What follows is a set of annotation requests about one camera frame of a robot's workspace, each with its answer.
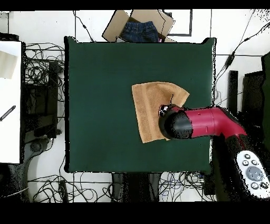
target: tile grout line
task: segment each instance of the tile grout line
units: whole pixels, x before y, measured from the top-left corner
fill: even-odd
[[[48,183],[47,181],[28,181],[28,183]],[[100,184],[111,184],[112,182],[89,182],[89,181],[74,181],[74,183],[100,183]]]
[[[76,39],[76,10],[74,13],[75,13],[75,17],[74,17],[75,18],[75,39]]]
[[[7,33],[9,34],[9,13],[7,14]]]
[[[216,54],[216,56],[229,56],[230,54]],[[263,57],[264,55],[249,55],[249,54],[235,54],[234,56],[239,57]]]
[[[211,37],[211,31],[212,31],[212,9],[211,9],[211,18],[210,18],[210,37]]]

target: black pen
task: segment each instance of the black pen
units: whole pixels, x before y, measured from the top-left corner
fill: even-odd
[[[13,106],[12,108],[10,108],[2,117],[0,117],[0,122],[7,116],[9,115],[14,109],[16,108],[16,106]]]

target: white floor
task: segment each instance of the white floor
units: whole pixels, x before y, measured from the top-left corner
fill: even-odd
[[[216,45],[216,73],[223,67],[228,54],[230,54],[242,39],[243,33],[253,10],[193,10],[192,35],[190,37],[170,36],[177,42],[201,43],[207,37],[217,38]],[[176,20],[172,33],[188,33],[189,16],[187,10],[171,10],[172,17]],[[87,26],[91,36],[95,41],[104,41],[102,33],[107,26],[113,11],[77,11],[82,22]],[[247,27],[244,38],[257,33],[263,25],[269,22],[270,15],[266,11],[257,10]],[[25,43],[54,43],[64,47],[64,36],[74,36],[80,42],[90,42],[86,30],[80,21],[74,18],[72,11],[35,11],[35,12],[10,12],[9,22],[7,14],[0,13],[0,32],[9,32],[20,36],[20,40]],[[269,29],[243,43],[236,51],[235,59],[229,69],[220,78],[217,89],[221,92],[221,99],[224,100],[221,106],[226,107],[227,78],[229,70],[237,70],[238,92],[242,91],[242,81],[246,73],[260,71],[262,69],[261,56],[270,51]],[[59,52],[48,52],[47,55],[59,55]],[[238,95],[238,110],[241,110],[242,95]],[[59,116],[63,115],[63,105],[59,103]],[[43,176],[59,173],[59,167],[64,158],[64,120],[59,122],[59,129],[63,134],[54,140],[53,147],[48,152],[32,160],[28,179],[32,180]],[[61,174],[67,181],[73,181],[73,174],[65,173],[63,166]],[[75,173],[75,185],[80,188],[81,173]],[[43,182],[30,182],[29,193],[31,197],[44,184]],[[110,173],[84,173],[81,181],[83,188],[93,188],[98,196],[103,195],[102,188],[111,182]],[[86,197],[91,198],[91,192],[85,192]],[[42,200],[44,195],[39,195],[36,200]],[[182,201],[201,201],[199,194],[194,189],[185,190],[181,197]],[[81,196],[74,199],[75,202],[84,201]],[[106,196],[98,201],[110,201]]]

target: cardboard box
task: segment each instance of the cardboard box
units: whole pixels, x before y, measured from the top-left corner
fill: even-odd
[[[125,40],[123,40],[122,38],[120,38],[119,36],[117,36],[116,42],[117,43],[125,43]]]
[[[174,40],[169,39],[169,38],[165,38],[164,43],[177,43],[177,41],[174,41]]]
[[[149,21],[153,22],[154,26],[157,28],[159,38],[163,40],[166,39],[166,36],[175,22],[173,18],[159,10],[133,10],[130,16],[124,10],[116,10],[103,32],[102,37],[108,42],[115,42],[117,36],[121,36],[127,22],[145,23]]]

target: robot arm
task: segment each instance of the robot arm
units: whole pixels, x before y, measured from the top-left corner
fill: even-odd
[[[269,200],[270,181],[258,156],[248,141],[238,120],[221,107],[186,109],[176,105],[161,105],[159,128],[168,139],[202,136],[225,137],[228,158],[225,170],[227,185],[238,200]]]

